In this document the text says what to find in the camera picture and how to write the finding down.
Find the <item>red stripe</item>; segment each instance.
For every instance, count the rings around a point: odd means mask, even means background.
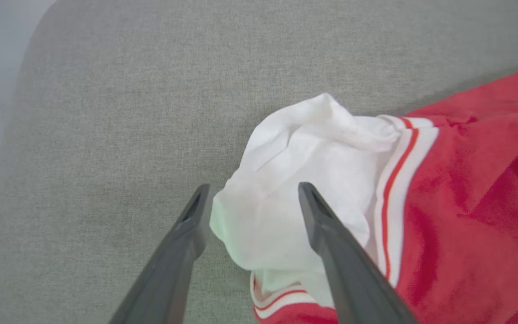
[[[269,303],[269,305],[265,306],[265,307],[259,307],[257,305],[255,305],[255,309],[259,310],[259,311],[264,311],[266,310],[267,308],[270,308],[271,305],[275,304],[276,301],[278,301],[279,299],[285,297],[286,295],[290,295],[292,293],[307,293],[307,291],[305,290],[292,290],[292,291],[287,291],[286,293],[282,293],[279,297],[277,297],[275,300],[273,300],[271,303]]]
[[[387,209],[389,207],[389,195],[391,194],[391,188],[393,187],[393,183],[395,182],[395,179],[397,178],[397,174],[399,174],[399,171],[403,167],[403,164],[405,164],[405,160],[413,150],[413,147],[415,147],[415,143],[417,142],[417,137],[419,137],[419,130],[413,129],[413,125],[409,121],[409,119],[399,117],[403,123],[405,123],[405,127],[408,129],[411,129],[411,141],[409,142],[409,146],[407,146],[407,149],[405,149],[405,153],[403,153],[403,156],[399,159],[397,162],[397,165],[395,166],[393,172],[391,172],[391,175],[389,176],[389,180],[387,181],[387,184],[385,185],[385,191],[383,191],[383,209],[381,210],[381,223],[383,227],[383,252],[385,253],[385,277],[387,280],[391,277],[391,261],[389,260],[389,251],[387,249],[388,239],[387,234],[389,234],[389,231],[387,229]]]

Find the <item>gray cushion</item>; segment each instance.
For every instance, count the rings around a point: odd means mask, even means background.
[[[58,0],[0,153],[0,324],[106,322],[278,108],[401,114],[516,71],[512,0]],[[212,239],[185,322],[253,323],[248,289]]]

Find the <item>white cloth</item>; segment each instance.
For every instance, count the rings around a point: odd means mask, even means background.
[[[253,131],[239,169],[214,198],[210,227],[263,294],[300,284],[333,307],[298,184],[313,183],[373,258],[375,187],[398,138],[387,120],[354,117],[329,94],[280,109]]]

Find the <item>red and white garment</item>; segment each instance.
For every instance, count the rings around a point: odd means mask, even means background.
[[[322,94],[273,113],[211,228],[262,324],[337,323],[297,185],[313,183],[421,323],[518,323],[518,74],[407,117]]]

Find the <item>red garment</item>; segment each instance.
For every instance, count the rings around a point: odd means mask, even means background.
[[[404,131],[378,184],[378,267],[421,323],[518,324],[518,74],[388,119]],[[259,322],[337,323],[303,294],[255,305]]]

